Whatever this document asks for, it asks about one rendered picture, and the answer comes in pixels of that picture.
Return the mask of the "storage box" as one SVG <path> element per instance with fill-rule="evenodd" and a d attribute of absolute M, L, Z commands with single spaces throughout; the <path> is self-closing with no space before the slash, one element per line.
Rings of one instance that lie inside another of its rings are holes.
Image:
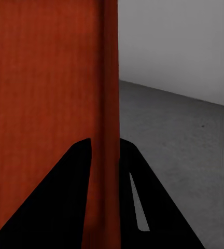
<path fill-rule="evenodd" d="M 0 0 L 0 229 L 85 139 L 81 249 L 121 249 L 118 0 Z"/>

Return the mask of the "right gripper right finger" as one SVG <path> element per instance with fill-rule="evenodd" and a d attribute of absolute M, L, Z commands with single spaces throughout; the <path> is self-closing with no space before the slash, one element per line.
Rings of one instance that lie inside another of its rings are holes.
<path fill-rule="evenodd" d="M 138 229 L 130 173 L 150 231 Z M 121 249 L 205 249 L 138 148 L 120 139 Z"/>

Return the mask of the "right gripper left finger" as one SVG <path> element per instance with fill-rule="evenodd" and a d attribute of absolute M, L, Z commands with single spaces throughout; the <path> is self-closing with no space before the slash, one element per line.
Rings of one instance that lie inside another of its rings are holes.
<path fill-rule="evenodd" d="M 81 249 L 91 139 L 75 143 L 0 229 L 0 249 Z"/>

